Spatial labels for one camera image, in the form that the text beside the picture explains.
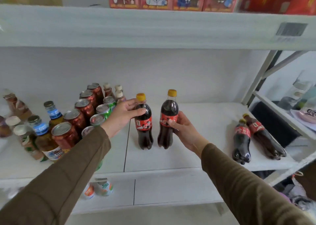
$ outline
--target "yellow bottle cap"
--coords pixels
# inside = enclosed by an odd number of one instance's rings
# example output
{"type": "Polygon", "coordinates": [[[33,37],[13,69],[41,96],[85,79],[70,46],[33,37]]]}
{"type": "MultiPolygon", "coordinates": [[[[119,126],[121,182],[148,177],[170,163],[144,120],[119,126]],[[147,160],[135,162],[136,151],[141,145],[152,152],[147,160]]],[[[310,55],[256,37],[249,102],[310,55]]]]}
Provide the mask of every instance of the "yellow bottle cap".
{"type": "Polygon", "coordinates": [[[138,93],[138,94],[136,95],[136,99],[137,99],[138,101],[144,101],[144,100],[146,100],[146,95],[145,95],[144,93],[138,93]]]}
{"type": "Polygon", "coordinates": [[[168,96],[176,97],[177,96],[177,91],[176,90],[168,90],[168,96]]]}

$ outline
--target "human hand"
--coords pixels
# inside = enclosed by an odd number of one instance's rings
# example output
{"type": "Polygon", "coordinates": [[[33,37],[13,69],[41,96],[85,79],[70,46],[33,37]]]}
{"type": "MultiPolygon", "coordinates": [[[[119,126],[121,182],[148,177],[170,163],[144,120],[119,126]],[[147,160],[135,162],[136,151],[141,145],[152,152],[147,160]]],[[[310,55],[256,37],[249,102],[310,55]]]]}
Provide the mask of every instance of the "human hand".
{"type": "Polygon", "coordinates": [[[139,103],[137,99],[130,99],[115,107],[108,119],[101,125],[109,138],[114,137],[124,128],[131,118],[145,114],[145,108],[134,110],[137,103],[139,103]]]}
{"type": "Polygon", "coordinates": [[[179,111],[177,122],[169,119],[168,124],[174,128],[173,132],[179,137],[184,146],[201,158],[202,151],[209,141],[197,132],[184,113],[179,111]]]}

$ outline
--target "barcode label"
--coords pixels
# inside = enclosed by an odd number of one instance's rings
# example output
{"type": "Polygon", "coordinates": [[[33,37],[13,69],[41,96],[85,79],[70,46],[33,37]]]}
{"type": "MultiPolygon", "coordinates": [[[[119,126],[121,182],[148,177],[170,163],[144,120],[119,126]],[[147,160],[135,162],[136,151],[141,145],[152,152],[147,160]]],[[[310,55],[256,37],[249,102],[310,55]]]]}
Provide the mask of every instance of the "barcode label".
{"type": "Polygon", "coordinates": [[[301,36],[307,25],[307,23],[282,22],[276,36],[301,36]]]}

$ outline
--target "red bottle label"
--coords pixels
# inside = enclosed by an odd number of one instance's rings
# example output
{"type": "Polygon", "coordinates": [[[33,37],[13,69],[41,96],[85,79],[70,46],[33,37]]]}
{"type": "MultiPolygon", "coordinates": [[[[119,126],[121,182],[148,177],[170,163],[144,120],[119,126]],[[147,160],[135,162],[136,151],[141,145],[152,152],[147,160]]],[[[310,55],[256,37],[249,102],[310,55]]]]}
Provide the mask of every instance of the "red bottle label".
{"type": "Polygon", "coordinates": [[[251,131],[251,134],[254,134],[255,132],[258,132],[260,130],[264,130],[264,126],[259,122],[252,123],[249,125],[249,129],[251,131]]]}
{"type": "Polygon", "coordinates": [[[137,130],[149,130],[151,128],[151,117],[146,120],[135,119],[135,125],[137,130]]]}
{"type": "Polygon", "coordinates": [[[235,134],[246,134],[250,138],[250,130],[247,127],[235,127],[235,134]]]}
{"type": "Polygon", "coordinates": [[[177,117],[178,117],[178,115],[168,116],[168,115],[164,115],[163,113],[161,113],[159,122],[165,127],[170,127],[168,125],[168,120],[171,119],[173,121],[177,121],[177,117]]]}

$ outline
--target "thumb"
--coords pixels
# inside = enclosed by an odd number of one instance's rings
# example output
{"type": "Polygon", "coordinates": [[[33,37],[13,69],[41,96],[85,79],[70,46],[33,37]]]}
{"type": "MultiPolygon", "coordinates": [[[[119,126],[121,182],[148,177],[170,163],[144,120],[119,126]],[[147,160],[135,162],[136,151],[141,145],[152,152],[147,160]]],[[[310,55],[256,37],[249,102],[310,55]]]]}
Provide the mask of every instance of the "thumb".
{"type": "Polygon", "coordinates": [[[178,124],[176,121],[171,119],[168,120],[168,124],[170,125],[170,127],[177,129],[179,131],[183,128],[183,125],[178,124]]]}
{"type": "Polygon", "coordinates": [[[139,109],[135,109],[135,110],[131,110],[128,112],[128,115],[131,118],[135,117],[135,116],[140,116],[146,113],[146,109],[145,108],[139,108],[139,109]]]}

